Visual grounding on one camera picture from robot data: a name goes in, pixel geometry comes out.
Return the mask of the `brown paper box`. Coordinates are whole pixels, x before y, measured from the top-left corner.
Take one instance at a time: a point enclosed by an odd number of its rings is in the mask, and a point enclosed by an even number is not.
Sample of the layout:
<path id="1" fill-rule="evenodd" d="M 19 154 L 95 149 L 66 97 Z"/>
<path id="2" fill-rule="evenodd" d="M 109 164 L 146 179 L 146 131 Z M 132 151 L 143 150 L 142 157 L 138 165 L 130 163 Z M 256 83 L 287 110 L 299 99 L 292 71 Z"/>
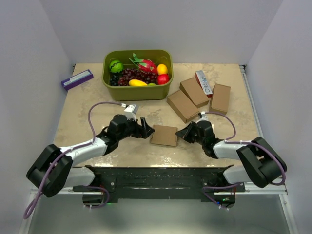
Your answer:
<path id="1" fill-rule="evenodd" d="M 151 135 L 150 143 L 162 146 L 177 146 L 177 127 L 154 125 L 154 132 Z"/>

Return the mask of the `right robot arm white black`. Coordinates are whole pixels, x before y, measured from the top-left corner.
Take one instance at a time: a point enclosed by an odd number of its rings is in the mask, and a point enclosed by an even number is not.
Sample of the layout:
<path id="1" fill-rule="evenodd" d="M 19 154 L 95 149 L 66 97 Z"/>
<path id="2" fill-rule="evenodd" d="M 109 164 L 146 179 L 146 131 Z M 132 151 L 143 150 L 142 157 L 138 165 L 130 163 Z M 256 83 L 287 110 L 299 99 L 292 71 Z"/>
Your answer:
<path id="1" fill-rule="evenodd" d="M 264 188 L 278 177 L 281 184 L 286 179 L 287 165 L 262 137 L 251 141 L 232 142 L 215 136 L 212 124 L 201 120 L 191 122 L 176 135 L 188 143 L 198 143 L 204 153 L 215 159 L 229 158 L 240 160 L 241 166 L 231 166 L 217 179 L 220 190 L 227 192 L 239 182 L 252 182 Z"/>

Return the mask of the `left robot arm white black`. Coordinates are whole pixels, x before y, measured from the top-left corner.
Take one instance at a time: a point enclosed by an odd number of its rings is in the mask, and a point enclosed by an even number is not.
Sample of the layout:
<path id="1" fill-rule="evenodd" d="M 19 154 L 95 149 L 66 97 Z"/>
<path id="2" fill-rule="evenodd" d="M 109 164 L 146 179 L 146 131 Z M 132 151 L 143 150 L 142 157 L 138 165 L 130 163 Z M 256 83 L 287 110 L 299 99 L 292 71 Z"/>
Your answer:
<path id="1" fill-rule="evenodd" d="M 115 115 L 109 126 L 94 139 L 68 147 L 60 148 L 55 144 L 46 146 L 28 170 L 27 179 L 46 197 L 55 196 L 65 188 L 70 171 L 77 164 L 111 153 L 127 137 L 148 138 L 155 130 L 144 117 L 140 121 L 138 123 L 136 118 Z"/>

